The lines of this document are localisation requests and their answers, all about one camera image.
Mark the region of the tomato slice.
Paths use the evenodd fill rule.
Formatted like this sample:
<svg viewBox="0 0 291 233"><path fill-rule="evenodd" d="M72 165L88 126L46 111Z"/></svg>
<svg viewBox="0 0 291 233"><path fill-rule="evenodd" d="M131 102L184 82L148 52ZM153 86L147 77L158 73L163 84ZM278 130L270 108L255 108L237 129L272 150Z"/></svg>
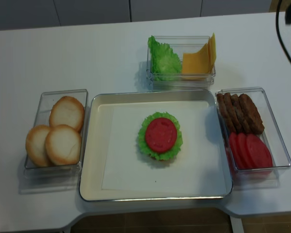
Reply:
<svg viewBox="0 0 291 233"><path fill-rule="evenodd" d="M175 124L168 118L152 120L145 131L145 141L157 153L169 151L175 144L178 132Z"/></svg>

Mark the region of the upright cheese slices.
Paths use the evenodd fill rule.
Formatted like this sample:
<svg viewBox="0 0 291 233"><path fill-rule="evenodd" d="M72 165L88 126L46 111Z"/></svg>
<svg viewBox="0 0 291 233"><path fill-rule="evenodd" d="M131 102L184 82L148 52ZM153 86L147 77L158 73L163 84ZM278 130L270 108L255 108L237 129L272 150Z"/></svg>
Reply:
<svg viewBox="0 0 291 233"><path fill-rule="evenodd" d="M214 33L208 40L208 53L209 53L210 68L212 69L216 61L216 42L215 42Z"/></svg>

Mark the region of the flat cheese slices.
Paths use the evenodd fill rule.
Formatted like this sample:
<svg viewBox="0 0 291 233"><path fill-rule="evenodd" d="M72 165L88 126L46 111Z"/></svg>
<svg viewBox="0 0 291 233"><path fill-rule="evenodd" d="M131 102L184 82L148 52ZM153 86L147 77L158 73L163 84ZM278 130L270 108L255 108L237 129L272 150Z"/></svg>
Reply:
<svg viewBox="0 0 291 233"><path fill-rule="evenodd" d="M215 59L216 55L213 54L212 45L208 42L198 52L183 54L182 74L210 73Z"/></svg>

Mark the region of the clear lettuce cheese container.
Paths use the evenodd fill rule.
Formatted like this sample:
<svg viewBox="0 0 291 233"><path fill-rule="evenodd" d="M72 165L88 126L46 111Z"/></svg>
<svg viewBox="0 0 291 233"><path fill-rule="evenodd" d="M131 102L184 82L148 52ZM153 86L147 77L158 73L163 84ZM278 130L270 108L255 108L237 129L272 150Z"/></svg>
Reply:
<svg viewBox="0 0 291 233"><path fill-rule="evenodd" d="M181 61L184 53L198 52L208 43L211 36L154 36L160 43L167 43ZM169 89L208 89L214 83L216 75L215 64L212 71L207 74L182 74L180 73L153 73L150 49L147 46L147 81L153 90Z"/></svg>

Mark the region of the lettuce leaves in container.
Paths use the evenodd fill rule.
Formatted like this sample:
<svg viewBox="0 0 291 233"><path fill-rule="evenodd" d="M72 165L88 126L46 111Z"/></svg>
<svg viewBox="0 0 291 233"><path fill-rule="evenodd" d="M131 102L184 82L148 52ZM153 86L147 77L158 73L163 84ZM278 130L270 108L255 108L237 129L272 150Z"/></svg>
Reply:
<svg viewBox="0 0 291 233"><path fill-rule="evenodd" d="M158 42L154 36L148 39L153 73L180 73L182 71L179 56L167 43Z"/></svg>

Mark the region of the lettuce leaf on bun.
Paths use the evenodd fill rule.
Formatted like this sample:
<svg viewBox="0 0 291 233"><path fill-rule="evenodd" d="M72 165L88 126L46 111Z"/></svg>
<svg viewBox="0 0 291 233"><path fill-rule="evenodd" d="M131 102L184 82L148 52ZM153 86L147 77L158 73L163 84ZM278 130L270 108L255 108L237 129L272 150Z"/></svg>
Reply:
<svg viewBox="0 0 291 233"><path fill-rule="evenodd" d="M160 118L160 117L165 117L165 118L170 119L175 124L177 132L178 132L178 137L177 137L177 140L176 140L174 146L169 151L167 151L165 153L154 152L153 150L150 149L150 147L146 144L146 141L145 141L145 132L146 132L148 125L150 124L150 122L152 120L154 120L156 118ZM162 113L155 112L154 114L147 116L144 119L144 121L142 122L141 128L138 132L137 142L138 142L140 152L142 154L148 155L152 159L155 159L158 161L172 160L181 151L181 146L183 144L183 138L182 138L182 132L180 130L180 124L179 124L178 120L173 115L171 115L167 112L162 112Z"/></svg>

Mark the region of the brown meat patties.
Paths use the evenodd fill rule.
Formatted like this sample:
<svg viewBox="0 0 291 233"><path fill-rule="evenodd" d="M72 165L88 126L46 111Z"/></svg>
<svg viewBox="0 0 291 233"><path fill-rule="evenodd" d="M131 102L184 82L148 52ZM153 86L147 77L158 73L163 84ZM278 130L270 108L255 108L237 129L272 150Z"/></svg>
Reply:
<svg viewBox="0 0 291 233"><path fill-rule="evenodd" d="M216 99L228 133L260 135L264 132L261 116L249 95L218 93Z"/></svg>

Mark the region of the clear meat tomato container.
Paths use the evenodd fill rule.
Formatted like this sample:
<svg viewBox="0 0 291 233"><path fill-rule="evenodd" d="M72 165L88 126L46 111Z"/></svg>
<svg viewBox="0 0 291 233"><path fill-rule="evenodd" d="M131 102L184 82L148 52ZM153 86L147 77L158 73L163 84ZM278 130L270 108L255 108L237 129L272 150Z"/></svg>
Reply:
<svg viewBox="0 0 291 233"><path fill-rule="evenodd" d="M251 88L238 88L238 89L222 89L215 93L231 93L231 94L247 94L252 99L254 104L256 105L258 112L263 121L263 125L265 127L264 132L260 135L256 135L268 148L269 152L272 156L273 167L269 168L257 168L257 169L245 169L240 170L236 167L233 154L231 151L231 147L229 144L229 136L230 133L227 131L227 127L223 118L220 115L219 107L216 99L217 113L219 115L221 130L224 136L224 140L226 143L226 151L229 154L229 158L232 163L233 170L240 175L256 175L258 177L267 177L271 173L274 173L278 170L287 170L291 167L291 158L287 151L286 145L283 141L283 137L279 130L277 121L273 114L272 108L270 106L269 100L265 93L265 90L261 87L251 87Z"/></svg>

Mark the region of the tomato slices in container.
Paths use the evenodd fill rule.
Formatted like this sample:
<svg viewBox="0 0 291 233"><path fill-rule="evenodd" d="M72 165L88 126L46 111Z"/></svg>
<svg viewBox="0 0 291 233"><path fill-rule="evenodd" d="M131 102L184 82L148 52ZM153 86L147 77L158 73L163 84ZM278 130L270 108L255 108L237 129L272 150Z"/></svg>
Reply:
<svg viewBox="0 0 291 233"><path fill-rule="evenodd" d="M271 153L256 135L231 133L229 144L238 169L273 167Z"/></svg>

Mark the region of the white paper sheet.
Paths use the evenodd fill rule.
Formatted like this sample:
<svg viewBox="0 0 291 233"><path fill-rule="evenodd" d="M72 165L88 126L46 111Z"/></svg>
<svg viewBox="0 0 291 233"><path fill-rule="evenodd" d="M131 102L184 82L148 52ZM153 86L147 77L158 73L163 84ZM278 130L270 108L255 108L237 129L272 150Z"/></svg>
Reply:
<svg viewBox="0 0 291 233"><path fill-rule="evenodd" d="M180 124L183 143L175 159L141 154L137 135L144 119L167 112ZM226 193L216 108L205 100L122 104L114 108L103 189L170 192L197 196Z"/></svg>

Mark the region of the white metal serving tray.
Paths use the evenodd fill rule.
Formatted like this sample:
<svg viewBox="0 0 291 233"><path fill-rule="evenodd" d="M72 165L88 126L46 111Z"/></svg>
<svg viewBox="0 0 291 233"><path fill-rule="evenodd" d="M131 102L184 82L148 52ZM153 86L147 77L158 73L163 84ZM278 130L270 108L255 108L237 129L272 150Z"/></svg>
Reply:
<svg viewBox="0 0 291 233"><path fill-rule="evenodd" d="M102 187L108 155L109 140L111 136L113 111L115 107L122 104L134 103L140 104L200 100L205 100L216 108L214 96L208 90L97 95L91 104L91 113L88 123L87 140L79 188L80 196L86 201L131 201L221 199L229 195L233 188L233 182L226 158L225 146L221 152L221 164L223 168L224 180L226 184L229 184L229 189L222 195L197 196L170 192L103 189Z"/></svg>

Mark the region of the back bun half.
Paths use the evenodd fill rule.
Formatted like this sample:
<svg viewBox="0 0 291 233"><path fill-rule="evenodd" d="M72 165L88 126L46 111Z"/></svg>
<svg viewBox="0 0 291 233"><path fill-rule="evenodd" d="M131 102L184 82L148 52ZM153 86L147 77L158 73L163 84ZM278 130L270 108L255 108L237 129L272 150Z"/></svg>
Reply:
<svg viewBox="0 0 291 233"><path fill-rule="evenodd" d="M49 125L56 127L58 125L68 125L80 132L83 127L85 117L84 106L76 98L63 96L53 106Z"/></svg>

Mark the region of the bun half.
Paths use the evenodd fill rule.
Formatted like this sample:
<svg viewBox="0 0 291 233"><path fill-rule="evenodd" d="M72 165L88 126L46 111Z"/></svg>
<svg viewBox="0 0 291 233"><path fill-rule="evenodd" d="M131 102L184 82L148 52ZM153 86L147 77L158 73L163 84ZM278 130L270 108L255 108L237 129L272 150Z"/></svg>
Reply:
<svg viewBox="0 0 291 233"><path fill-rule="evenodd" d="M68 125L58 125L48 133L45 147L55 165L74 165L80 160L81 136Z"/></svg>
<svg viewBox="0 0 291 233"><path fill-rule="evenodd" d="M80 132L83 127L85 117L84 106L76 98L63 96L53 106L49 125L56 127L58 125L68 125Z"/></svg>
<svg viewBox="0 0 291 233"><path fill-rule="evenodd" d="M45 141L51 128L47 125L37 125L30 129L26 137L25 148L31 161L39 167L51 166Z"/></svg>

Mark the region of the front bun half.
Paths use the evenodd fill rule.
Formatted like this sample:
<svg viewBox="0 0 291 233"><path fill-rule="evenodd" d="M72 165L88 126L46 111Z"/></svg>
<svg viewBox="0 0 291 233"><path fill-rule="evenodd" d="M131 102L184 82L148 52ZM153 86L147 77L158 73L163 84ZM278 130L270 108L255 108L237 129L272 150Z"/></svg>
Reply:
<svg viewBox="0 0 291 233"><path fill-rule="evenodd" d="M58 125L48 133L45 147L55 165L74 165L80 160L81 136L68 125Z"/></svg>

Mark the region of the clear bun container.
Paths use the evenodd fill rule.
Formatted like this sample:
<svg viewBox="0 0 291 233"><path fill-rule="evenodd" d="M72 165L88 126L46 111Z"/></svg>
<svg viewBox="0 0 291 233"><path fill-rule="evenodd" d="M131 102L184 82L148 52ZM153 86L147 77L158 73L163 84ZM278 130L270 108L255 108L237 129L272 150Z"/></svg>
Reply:
<svg viewBox="0 0 291 233"><path fill-rule="evenodd" d="M26 155L24 163L24 175L28 178L46 178L46 177L69 177L77 176L83 163L83 155L86 145L86 133L88 123L88 91L86 89L75 89L66 91L51 91L44 92L40 96L37 112L34 120L34 127L39 125L49 126L49 119L52 108L54 105L63 97L72 97L78 100L84 109L83 125L79 135L81 137L81 145L79 152L79 159L76 163L71 165L49 165L49 166L38 166L34 164L33 160Z"/></svg>

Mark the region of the left bun half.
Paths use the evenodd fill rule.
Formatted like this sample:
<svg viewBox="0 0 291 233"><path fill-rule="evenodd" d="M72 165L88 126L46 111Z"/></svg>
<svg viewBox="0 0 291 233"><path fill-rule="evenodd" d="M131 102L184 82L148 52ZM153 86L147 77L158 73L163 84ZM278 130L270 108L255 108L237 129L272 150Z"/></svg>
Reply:
<svg viewBox="0 0 291 233"><path fill-rule="evenodd" d="M47 125L37 125L30 129L26 137L25 148L31 161L39 167L51 166L45 141L51 128Z"/></svg>

